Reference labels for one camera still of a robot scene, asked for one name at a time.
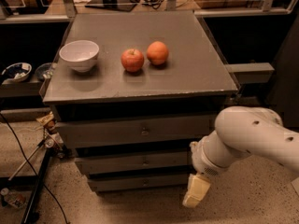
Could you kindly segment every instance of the tabletop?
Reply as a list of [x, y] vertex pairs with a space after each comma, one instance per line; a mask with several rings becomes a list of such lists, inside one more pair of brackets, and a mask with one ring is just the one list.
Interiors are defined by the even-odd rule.
[[[65, 43], [87, 39], [98, 44], [98, 63], [86, 75], [59, 59], [44, 97], [46, 105], [98, 103], [219, 95], [237, 88], [192, 11], [77, 14]], [[144, 55], [156, 40], [169, 48], [166, 65], [145, 61], [136, 75], [124, 70], [121, 54]]]

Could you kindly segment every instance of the drawer cabinet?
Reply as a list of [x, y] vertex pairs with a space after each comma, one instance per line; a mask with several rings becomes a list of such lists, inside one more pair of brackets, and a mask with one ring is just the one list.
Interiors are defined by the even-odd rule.
[[[128, 37], [141, 50], [162, 38], [170, 51], [165, 65], [147, 61], [140, 73], [125, 72], [120, 56]], [[210, 134], [237, 92], [194, 14], [77, 14], [65, 43], [78, 39], [99, 45], [97, 65], [82, 76], [59, 60], [43, 101], [91, 189], [187, 184], [190, 142]]]

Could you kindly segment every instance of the speckled floor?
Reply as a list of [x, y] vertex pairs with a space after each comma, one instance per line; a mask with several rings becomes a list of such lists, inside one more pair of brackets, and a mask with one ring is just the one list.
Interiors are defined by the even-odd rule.
[[[36, 147], [43, 129], [35, 120], [41, 113], [2, 112], [19, 136], [26, 154]], [[0, 176], [10, 176], [23, 162], [19, 146], [0, 119]], [[44, 149], [32, 164], [38, 170]], [[21, 175], [31, 175], [28, 166]], [[273, 161], [251, 156], [234, 163], [228, 172], [212, 180], [205, 199], [195, 208], [182, 206], [186, 187], [129, 190], [97, 195], [73, 160], [52, 158], [45, 184], [60, 202], [72, 224], [295, 224], [299, 223], [299, 196], [292, 186], [296, 174]], [[0, 207], [0, 223], [21, 223], [22, 210]], [[57, 203], [43, 189], [36, 207], [39, 224], [63, 224]]]

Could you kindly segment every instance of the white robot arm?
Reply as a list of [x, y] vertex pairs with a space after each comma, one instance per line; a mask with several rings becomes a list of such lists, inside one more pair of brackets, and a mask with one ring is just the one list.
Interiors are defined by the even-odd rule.
[[192, 165], [183, 205], [195, 207], [206, 195], [209, 178], [251, 154], [278, 162], [299, 173], [299, 133], [285, 129], [280, 116], [260, 107], [232, 106], [215, 120], [215, 131], [191, 142]]

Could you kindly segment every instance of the metal stand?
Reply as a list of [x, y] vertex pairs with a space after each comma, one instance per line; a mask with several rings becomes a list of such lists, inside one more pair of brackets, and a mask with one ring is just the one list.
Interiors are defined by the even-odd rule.
[[34, 189], [33, 189], [32, 193], [31, 193], [31, 196], [30, 196], [29, 202], [27, 204], [27, 207], [26, 207], [23, 219], [21, 221], [21, 224], [33, 223], [32, 222], [33, 219], [36, 218], [35, 213], [34, 213], [35, 206], [36, 206], [36, 203], [37, 203], [38, 198], [39, 198], [39, 193], [40, 193], [40, 191], [42, 190], [42, 188], [44, 186], [43, 179], [44, 179], [45, 174], [47, 172], [48, 164], [49, 164], [50, 157], [51, 157], [51, 152], [52, 152], [51, 149], [47, 149], [47, 151], [46, 151], [46, 154], [44, 156], [44, 159], [41, 163], [41, 166], [40, 166], [40, 169], [39, 169], [39, 172], [38, 172], [38, 178], [37, 178], [36, 184], [34, 186]]

